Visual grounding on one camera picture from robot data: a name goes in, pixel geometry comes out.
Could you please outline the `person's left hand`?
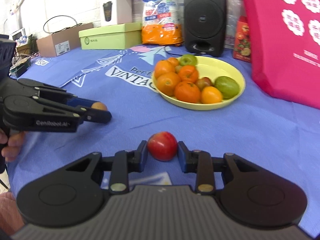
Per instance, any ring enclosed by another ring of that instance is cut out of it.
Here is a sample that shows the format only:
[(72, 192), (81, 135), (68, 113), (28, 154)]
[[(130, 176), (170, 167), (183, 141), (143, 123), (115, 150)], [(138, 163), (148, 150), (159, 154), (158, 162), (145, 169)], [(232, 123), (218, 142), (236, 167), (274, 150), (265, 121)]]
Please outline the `person's left hand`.
[(8, 137), (1, 130), (1, 145), (5, 145), (1, 150), (1, 155), (7, 163), (13, 162), (19, 155), (25, 139), (25, 132), (18, 132)]

